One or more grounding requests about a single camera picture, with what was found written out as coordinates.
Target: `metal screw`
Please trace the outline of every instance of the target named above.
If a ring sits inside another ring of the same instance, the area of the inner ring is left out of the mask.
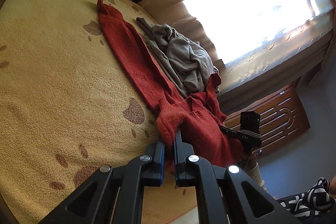
[[[191,162],[196,162],[196,161],[199,161],[199,156],[196,156],[196,155],[191,155],[188,157],[189,161]]]
[[[151,157],[148,156],[148,155],[142,155],[142,156],[140,156],[140,160],[141,161],[149,161],[150,159],[151,159]]]
[[[108,165],[103,165],[99,168],[99,170],[102,172],[102,173],[107,173],[108,171],[111,170],[111,167],[109,167]]]
[[[239,167],[237,165],[230,165],[229,166],[229,171],[233,174],[236,174],[239,172]]]

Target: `sweater sleeve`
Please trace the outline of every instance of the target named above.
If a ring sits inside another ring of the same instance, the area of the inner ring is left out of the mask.
[[[256,183],[258,183],[260,187],[266,190],[266,188],[264,187],[265,181],[263,181],[263,179],[261,178],[258,163],[253,169],[247,170],[246,174],[248,174]]]

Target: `black clamp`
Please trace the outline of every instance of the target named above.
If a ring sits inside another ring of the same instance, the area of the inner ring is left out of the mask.
[[[174,141],[175,180],[195,187],[200,224],[300,223],[236,165],[212,165],[194,154],[178,131]],[[147,146],[127,165],[103,165],[39,224],[141,224],[145,186],[161,186],[164,144]]]
[[[254,111],[245,111],[240,113],[239,131],[220,125],[219,129],[223,134],[240,140],[244,148],[244,153],[248,155],[252,152],[252,150],[261,146],[259,125],[260,115]]]

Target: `brown paw print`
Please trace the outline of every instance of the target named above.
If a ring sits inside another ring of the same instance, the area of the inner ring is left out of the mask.
[[[115,5],[116,3],[114,2],[114,0],[107,0],[109,3]]]
[[[135,11],[135,12],[138,12],[139,9],[137,7],[135,7],[134,5],[132,5],[132,9]]]
[[[182,192],[182,195],[185,195],[185,193],[187,193],[187,190],[184,188],[183,189],[183,192]]]
[[[135,130],[134,130],[133,128],[131,128],[131,133],[132,133],[132,136],[133,136],[134,138],[137,137],[137,134],[136,134],[136,132],[135,132]]]
[[[3,45],[0,47],[0,52],[2,52],[3,50],[5,50],[7,48],[6,45]],[[5,67],[7,67],[9,65],[8,61],[0,61],[0,69],[3,69]]]
[[[129,99],[129,106],[123,111],[125,119],[134,124],[143,124],[145,121],[145,114],[141,105],[133,97]]]
[[[137,7],[135,7],[134,5],[132,5],[132,9],[134,10],[134,13],[138,13],[139,16],[142,15],[142,12],[140,12],[140,10]]]
[[[87,159],[89,157],[89,153],[87,152],[84,145],[80,144],[78,146],[79,152],[82,155],[83,158]],[[55,155],[56,161],[64,168],[68,168],[68,162],[65,159],[65,157],[61,154]],[[73,177],[73,184],[75,188],[80,186],[90,175],[93,174],[98,169],[98,166],[91,166],[91,165],[85,165],[81,167],[74,175]],[[50,188],[55,190],[63,190],[65,189],[65,184],[63,182],[59,181],[52,181],[49,183]]]
[[[103,34],[101,31],[100,25],[93,20],[91,20],[89,24],[83,25],[83,29],[92,35],[102,35]]]

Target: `red sweater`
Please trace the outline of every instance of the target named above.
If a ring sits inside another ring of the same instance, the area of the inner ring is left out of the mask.
[[[173,159],[175,132],[180,128],[182,140],[212,164],[226,167],[239,161],[243,153],[240,142],[223,135],[218,127],[226,118],[215,94],[215,87],[221,83],[219,75],[211,75],[205,92],[182,98],[158,68],[133,25],[103,0],[98,0],[97,6],[100,25],[115,57],[157,117],[167,159]]]

